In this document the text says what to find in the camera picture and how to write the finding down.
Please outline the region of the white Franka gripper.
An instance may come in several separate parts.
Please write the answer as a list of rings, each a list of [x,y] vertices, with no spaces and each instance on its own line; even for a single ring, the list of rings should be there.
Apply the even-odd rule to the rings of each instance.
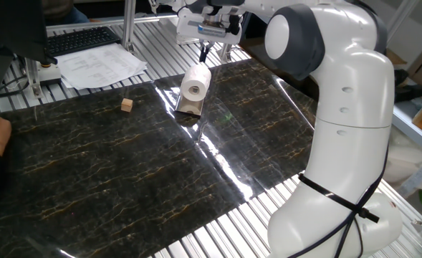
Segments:
[[[189,8],[184,7],[178,12],[177,34],[208,41],[207,46],[201,46],[199,56],[199,62],[205,62],[207,54],[215,42],[239,43],[242,35],[241,23],[241,15],[194,14]]]

